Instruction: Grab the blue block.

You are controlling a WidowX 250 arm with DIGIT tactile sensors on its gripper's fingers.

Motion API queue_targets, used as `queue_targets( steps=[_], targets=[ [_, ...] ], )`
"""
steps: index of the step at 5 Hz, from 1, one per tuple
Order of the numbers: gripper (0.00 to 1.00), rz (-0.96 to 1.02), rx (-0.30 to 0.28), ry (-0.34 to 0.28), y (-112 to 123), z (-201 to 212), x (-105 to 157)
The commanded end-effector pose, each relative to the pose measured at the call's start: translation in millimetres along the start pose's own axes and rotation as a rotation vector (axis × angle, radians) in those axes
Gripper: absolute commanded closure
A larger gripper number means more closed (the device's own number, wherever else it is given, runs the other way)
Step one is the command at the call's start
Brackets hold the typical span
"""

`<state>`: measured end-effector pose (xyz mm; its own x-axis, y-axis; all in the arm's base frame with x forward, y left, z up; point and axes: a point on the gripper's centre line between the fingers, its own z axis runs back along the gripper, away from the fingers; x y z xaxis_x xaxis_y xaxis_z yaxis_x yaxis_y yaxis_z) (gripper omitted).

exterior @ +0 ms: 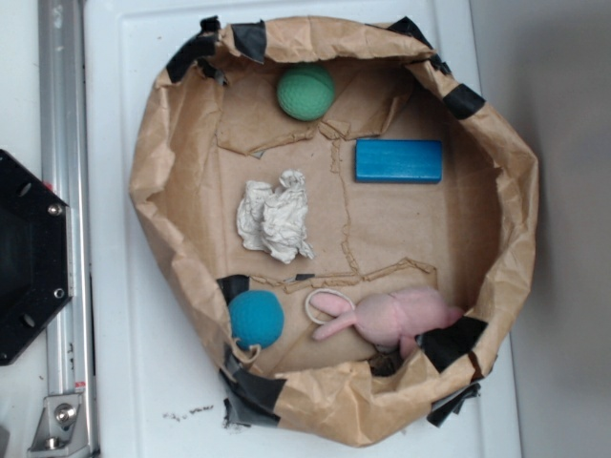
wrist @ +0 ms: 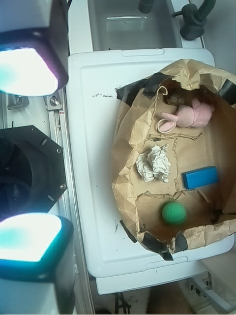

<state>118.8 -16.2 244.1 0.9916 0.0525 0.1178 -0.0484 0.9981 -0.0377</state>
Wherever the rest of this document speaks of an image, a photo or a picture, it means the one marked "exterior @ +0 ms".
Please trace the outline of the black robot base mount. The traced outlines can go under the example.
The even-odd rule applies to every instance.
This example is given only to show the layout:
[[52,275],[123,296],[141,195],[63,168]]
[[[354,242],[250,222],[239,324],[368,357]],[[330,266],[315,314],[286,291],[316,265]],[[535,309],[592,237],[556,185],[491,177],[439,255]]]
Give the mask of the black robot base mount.
[[1,365],[13,364],[71,298],[68,206],[1,152]]

